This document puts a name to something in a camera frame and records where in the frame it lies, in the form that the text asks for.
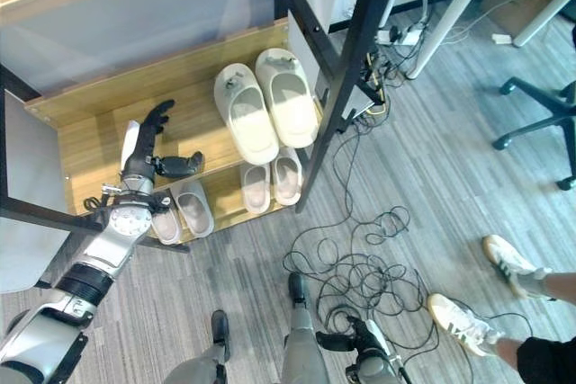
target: chair base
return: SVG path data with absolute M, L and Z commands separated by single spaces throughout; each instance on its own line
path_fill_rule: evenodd
M 524 128 L 515 129 L 492 142 L 492 146 L 497 150 L 504 150 L 510 145 L 514 137 L 547 128 L 548 126 L 561 126 L 564 132 L 572 176 L 566 177 L 556 182 L 556 184 L 561 190 L 569 191 L 576 186 L 576 128 L 574 122 L 574 117 L 576 117 L 576 105 L 574 104 L 576 82 L 570 83 L 558 94 L 550 94 L 513 76 L 500 87 L 499 92 L 500 94 L 510 94 L 516 87 L 552 112 L 552 116 L 527 125 Z

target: metal rack post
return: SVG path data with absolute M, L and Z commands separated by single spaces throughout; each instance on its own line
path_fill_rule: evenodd
M 69 215 L 9 196 L 5 91 L 18 96 L 23 101 L 30 101 L 40 96 L 18 76 L 0 65 L 0 217 L 75 233 L 94 234 L 102 231 L 102 226 L 89 218 Z
M 327 78 L 329 88 L 318 137 L 313 144 L 310 159 L 306 157 L 304 151 L 298 152 L 304 168 L 304 181 L 301 198 L 296 205 L 297 212 L 304 209 L 329 143 L 343 121 L 342 112 L 360 75 L 362 59 L 374 40 L 388 2 L 389 0 L 356 1 L 342 54 L 338 55 L 307 0 L 274 0 L 275 18 L 286 16 L 287 10 L 290 10 L 322 73 Z

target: floor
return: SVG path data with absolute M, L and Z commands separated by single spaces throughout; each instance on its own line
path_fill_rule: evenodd
M 472 8 L 464 19 L 477 14 Z M 417 18 L 415 12 L 393 20 Z M 545 116 L 544 109 L 520 92 L 499 96 L 498 86 L 506 79 L 516 75 L 555 88 L 574 78 L 576 53 L 570 29 L 569 23 L 556 19 L 524 48 L 516 49 L 494 45 L 491 34 L 499 29 L 483 20 L 466 40 L 441 47 L 417 80 L 391 89 L 391 116 L 362 137 L 349 184 L 356 219 L 372 220 L 396 205 L 411 215 L 409 231 L 378 246 L 366 243 L 365 227 L 357 230 L 355 253 L 378 255 L 388 265 L 403 264 L 412 281 L 416 269 L 429 292 L 459 299 L 482 316 L 523 314 L 535 335 L 557 340 L 576 334 L 574 307 L 516 300 L 485 260 L 479 241 L 498 233 L 534 263 L 557 272 L 576 268 L 576 194 L 554 185 L 569 173 L 561 131 L 548 129 L 518 138 L 503 152 L 491 147 L 499 135 Z M 353 135 L 350 130 L 335 139 L 329 153 Z M 352 150 L 353 143 L 343 148 L 342 159 L 337 160 L 341 170 Z M 282 210 L 196 240 L 189 255 L 139 248 L 87 330 L 91 342 L 69 382 L 161 382 L 178 363 L 208 347 L 210 314 L 220 307 L 228 311 L 231 325 L 229 383 L 279 382 L 290 316 L 284 254 L 301 231 L 338 222 L 345 212 L 344 193 L 330 160 L 326 159 L 302 214 Z M 310 232 L 297 247 L 321 268 L 317 248 L 327 248 L 326 254 L 334 254 L 336 246 L 341 254 L 347 252 L 354 226 L 349 220 Z M 319 246 L 324 238 L 334 242 Z M 320 284 L 309 285 L 315 299 Z M 29 290 L 2 296 L 4 327 L 9 317 L 41 295 Z M 399 285 L 396 299 L 403 299 L 406 308 L 419 303 L 409 285 Z M 338 302 L 323 303 L 320 314 Z M 392 296 L 382 298 L 379 305 L 392 312 L 397 307 Z M 399 344 L 419 345 L 427 338 L 430 319 L 423 308 L 376 318 L 384 333 Z M 492 323 L 513 337 L 528 335 L 520 317 Z M 417 351 L 433 345 L 434 339 Z M 399 352 L 407 359 L 416 351 L 399 348 Z M 353 357 L 328 352 L 324 357 L 331 382 L 345 383 L 344 368 Z M 437 349 L 409 360 L 407 370 L 415 384 L 470 383 L 471 368 L 476 383 L 520 382 L 498 359 L 469 360 L 470 364 L 458 344 L 440 335 Z

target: sneaker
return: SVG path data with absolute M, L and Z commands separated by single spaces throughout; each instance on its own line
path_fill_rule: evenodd
M 228 316 L 221 309 L 212 312 L 211 317 L 212 342 L 224 346 L 224 361 L 230 358 L 230 328 Z
M 461 346 L 480 356 L 496 355 L 490 348 L 504 334 L 494 330 L 488 323 L 477 318 L 471 310 L 464 310 L 442 294 L 428 297 L 428 312 L 441 328 Z
M 545 295 L 530 292 L 523 288 L 518 281 L 518 275 L 533 273 L 534 278 L 539 280 L 552 272 L 551 269 L 536 268 L 513 245 L 500 236 L 486 236 L 482 240 L 482 249 L 486 257 L 496 266 L 508 282 L 514 295 L 521 299 L 548 299 Z

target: shoe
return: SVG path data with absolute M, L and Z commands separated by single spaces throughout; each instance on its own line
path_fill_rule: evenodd
M 170 187 L 170 191 L 194 238 L 210 235 L 214 230 L 214 217 L 208 207 L 202 184 L 194 180 L 176 183 Z
M 160 242 L 164 245 L 173 245 L 180 240 L 182 224 L 180 223 L 175 200 L 170 191 L 166 191 L 164 195 L 170 199 L 168 210 L 163 213 L 155 213 L 152 216 L 152 229 Z
M 240 155 L 252 165 L 264 165 L 278 154 L 278 137 L 266 110 L 262 90 L 252 71 L 241 63 L 216 76 L 214 101 Z
M 224 345 L 224 361 L 230 359 L 230 327 L 226 312 L 221 309 L 212 312 L 211 317 L 212 342 Z
M 474 316 L 471 310 L 463 310 L 442 294 L 432 294 L 427 299 L 428 312 L 441 328 L 461 346 L 480 356 L 496 355 L 485 344 L 495 344 L 504 334 Z
M 294 306 L 296 303 L 304 303 L 304 306 L 306 305 L 306 284 L 300 273 L 290 273 L 288 277 L 288 293 Z
M 244 207 L 255 214 L 264 213 L 270 207 L 270 164 L 240 166 L 240 184 Z
M 509 242 L 500 236 L 490 235 L 482 239 L 482 249 L 486 257 L 502 273 L 512 292 L 521 299 L 548 299 L 542 294 L 535 294 L 522 288 L 518 282 L 519 274 L 534 273 L 535 279 L 543 279 L 552 272 L 547 268 L 536 268 Z
M 272 162 L 274 198 L 283 206 L 296 204 L 302 191 L 302 164 L 296 151 L 282 147 Z
M 267 49 L 256 60 L 256 77 L 278 138 L 287 147 L 312 144 L 318 118 L 300 61 L 288 50 Z

